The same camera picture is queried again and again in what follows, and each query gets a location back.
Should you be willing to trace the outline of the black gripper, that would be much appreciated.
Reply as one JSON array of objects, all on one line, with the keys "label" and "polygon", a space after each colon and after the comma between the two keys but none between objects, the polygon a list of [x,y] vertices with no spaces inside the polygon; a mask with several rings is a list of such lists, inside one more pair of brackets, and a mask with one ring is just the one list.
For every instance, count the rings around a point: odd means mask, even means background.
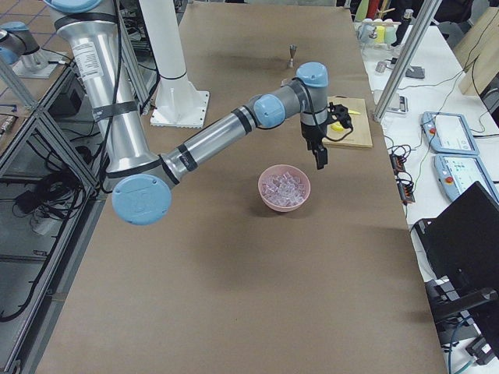
[{"label": "black gripper", "polygon": [[326,125],[307,125],[301,123],[301,134],[307,144],[307,149],[313,152],[317,170],[323,169],[328,164],[327,149],[324,148],[323,138],[326,135]]}]

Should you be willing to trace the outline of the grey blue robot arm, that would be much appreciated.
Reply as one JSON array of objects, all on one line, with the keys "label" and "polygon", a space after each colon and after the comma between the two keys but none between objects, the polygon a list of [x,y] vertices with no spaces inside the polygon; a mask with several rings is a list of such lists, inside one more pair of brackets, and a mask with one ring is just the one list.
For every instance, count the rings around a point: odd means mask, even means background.
[{"label": "grey blue robot arm", "polygon": [[30,29],[20,21],[1,25],[1,58],[8,65],[21,61],[29,71],[43,69],[48,64]]},{"label": "grey blue robot arm", "polygon": [[300,26],[318,10],[278,5],[195,5],[177,19],[170,1],[142,1],[140,10],[159,77],[151,129],[146,129],[122,67],[119,4],[50,1],[57,34],[74,54],[104,140],[113,185],[112,206],[125,222],[148,225],[168,211],[172,189],[223,149],[256,129],[274,129],[298,115],[318,168],[327,163],[322,140],[331,120],[327,68],[307,62],[287,83],[260,93],[206,125],[210,94],[192,78],[217,83],[235,100],[253,84],[267,87],[279,64],[264,53],[281,41],[304,38]]}]

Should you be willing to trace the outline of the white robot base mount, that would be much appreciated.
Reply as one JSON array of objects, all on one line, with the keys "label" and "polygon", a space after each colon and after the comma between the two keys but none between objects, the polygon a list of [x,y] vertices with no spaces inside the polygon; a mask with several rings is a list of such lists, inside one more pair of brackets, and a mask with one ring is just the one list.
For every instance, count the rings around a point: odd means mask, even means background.
[{"label": "white robot base mount", "polygon": [[146,0],[140,8],[160,77],[151,124],[202,128],[210,93],[189,81],[174,2]]}]

